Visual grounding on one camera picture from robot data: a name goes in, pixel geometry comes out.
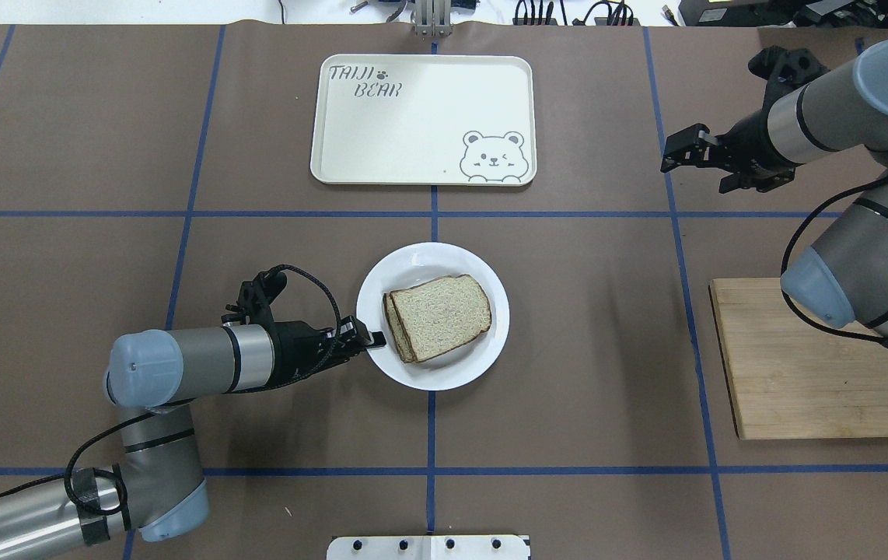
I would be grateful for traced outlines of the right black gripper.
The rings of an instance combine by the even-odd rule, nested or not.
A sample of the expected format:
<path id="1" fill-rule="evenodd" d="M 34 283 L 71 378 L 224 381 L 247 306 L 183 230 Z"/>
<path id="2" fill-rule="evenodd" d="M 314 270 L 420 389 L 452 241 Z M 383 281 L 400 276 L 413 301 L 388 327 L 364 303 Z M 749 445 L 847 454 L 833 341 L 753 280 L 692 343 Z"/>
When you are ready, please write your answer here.
<path id="1" fill-rule="evenodd" d="M 725 169 L 729 175 L 718 186 L 720 194 L 739 189 L 782 187 L 795 179 L 795 167 L 772 145 L 767 131 L 768 109 L 758 110 L 715 137 L 707 125 L 693 124 L 665 138 L 660 171 L 682 166 Z"/>

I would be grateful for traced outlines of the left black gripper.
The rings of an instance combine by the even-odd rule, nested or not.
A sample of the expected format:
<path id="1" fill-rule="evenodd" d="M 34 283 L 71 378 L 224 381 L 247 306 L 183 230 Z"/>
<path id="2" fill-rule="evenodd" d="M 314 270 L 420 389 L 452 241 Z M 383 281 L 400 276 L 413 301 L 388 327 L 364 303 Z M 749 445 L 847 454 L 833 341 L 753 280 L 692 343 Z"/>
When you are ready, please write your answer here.
<path id="1" fill-rule="evenodd" d="M 333 343 L 333 332 L 338 340 L 337 347 L 327 355 Z M 370 333 L 365 323 L 349 315 L 341 317 L 334 331 L 331 327 L 317 330 L 302 321 L 285 321 L 274 324 L 271 334 L 274 371 L 269 379 L 270 389 L 298 383 L 386 345 L 383 332 Z"/>

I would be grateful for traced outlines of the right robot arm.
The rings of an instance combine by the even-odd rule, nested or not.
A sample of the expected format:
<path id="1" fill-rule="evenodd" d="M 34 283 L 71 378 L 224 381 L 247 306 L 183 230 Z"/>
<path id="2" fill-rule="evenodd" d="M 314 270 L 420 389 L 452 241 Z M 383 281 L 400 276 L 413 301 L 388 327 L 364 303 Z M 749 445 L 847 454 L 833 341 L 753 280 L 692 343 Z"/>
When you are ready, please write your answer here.
<path id="1" fill-rule="evenodd" d="M 693 124 L 666 138 L 661 171 L 679 166 L 725 171 L 718 190 L 772 191 L 803 164 L 864 146 L 884 169 L 877 180 L 829 198 L 850 205 L 813 244 L 792 258 L 821 203 L 788 242 L 779 286 L 804 323 L 888 350 L 888 40 L 837 68 L 806 49 L 766 47 L 749 63 L 765 79 L 763 106 L 713 135 Z"/>

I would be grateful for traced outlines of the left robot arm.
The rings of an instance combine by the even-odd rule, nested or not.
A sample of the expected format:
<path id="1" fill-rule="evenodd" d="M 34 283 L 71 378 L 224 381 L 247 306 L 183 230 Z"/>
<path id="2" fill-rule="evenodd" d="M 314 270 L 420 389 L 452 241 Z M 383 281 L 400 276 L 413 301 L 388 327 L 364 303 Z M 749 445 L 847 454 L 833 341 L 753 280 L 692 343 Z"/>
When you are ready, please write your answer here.
<path id="1" fill-rule="evenodd" d="M 217 327 L 125 334 L 103 378 L 123 457 L 80 468 L 74 453 L 61 474 L 1 493 L 0 559 L 50 558 L 132 529 L 149 541 L 192 531 L 209 511 L 195 398 L 285 387 L 384 345 L 355 317 L 316 329 L 235 307 Z"/>

